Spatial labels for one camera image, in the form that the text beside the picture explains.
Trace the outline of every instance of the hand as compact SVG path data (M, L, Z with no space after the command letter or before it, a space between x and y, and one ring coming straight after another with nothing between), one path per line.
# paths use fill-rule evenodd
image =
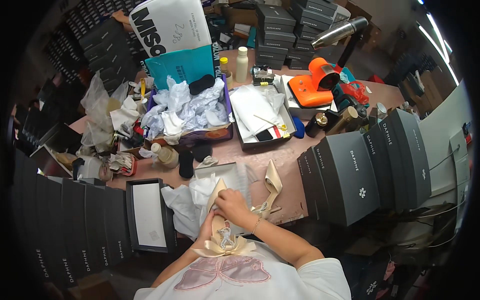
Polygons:
M200 232L198 233L197 240L193 243L192 248L194 249L203 249L206 240L210 240L212 236L212 220L214 217L213 210L207 214L204 223L200 227Z
M215 204L219 209L215 210L216 215L221 215L233 224L243 227L249 231L253 230L258 216L250 211L247 202L240 191L227 189L218 193Z
M118 10L116 12L112 13L112 18L115 20L122 22L122 20L125 18L125 15L123 14L123 10Z

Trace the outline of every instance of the black sponge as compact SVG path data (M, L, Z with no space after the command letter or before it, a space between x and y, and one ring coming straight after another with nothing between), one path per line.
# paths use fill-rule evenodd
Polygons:
M212 155L212 145L210 144L195 145L192 148L192 152L195 160L201 163L203 162L205 157Z
M193 154L190 151L182 151L179 153L180 169L179 174L183 178L193 177Z
M190 94L194 96L198 95L199 93L203 92L207 88L212 87L214 84L215 84L215 78L212 75L207 74L204 77L200 78L199 80L189 84Z

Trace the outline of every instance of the glue bottle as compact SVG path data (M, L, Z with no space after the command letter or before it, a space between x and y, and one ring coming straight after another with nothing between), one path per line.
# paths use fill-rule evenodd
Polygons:
M165 167L173 169L179 165L179 153L175 151L175 149L168 146L162 147L158 143L153 143L150 150L158 155L158 161Z
M225 74L225 78L227 80L227 88L230 90L233 88L233 75L232 72L228 70L228 58L222 57L220 58L220 69L222 73Z
M239 55L237 56L237 72L235 73L235 81L242 84L247 80L248 73L248 49L247 47L239 47Z

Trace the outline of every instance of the white water bottle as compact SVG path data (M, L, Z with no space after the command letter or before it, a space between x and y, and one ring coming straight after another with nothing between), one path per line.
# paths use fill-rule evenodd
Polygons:
M248 49L247 47L239 47L239 55L237 56L237 71L235 73L235 81L242 84L247 80L248 72Z

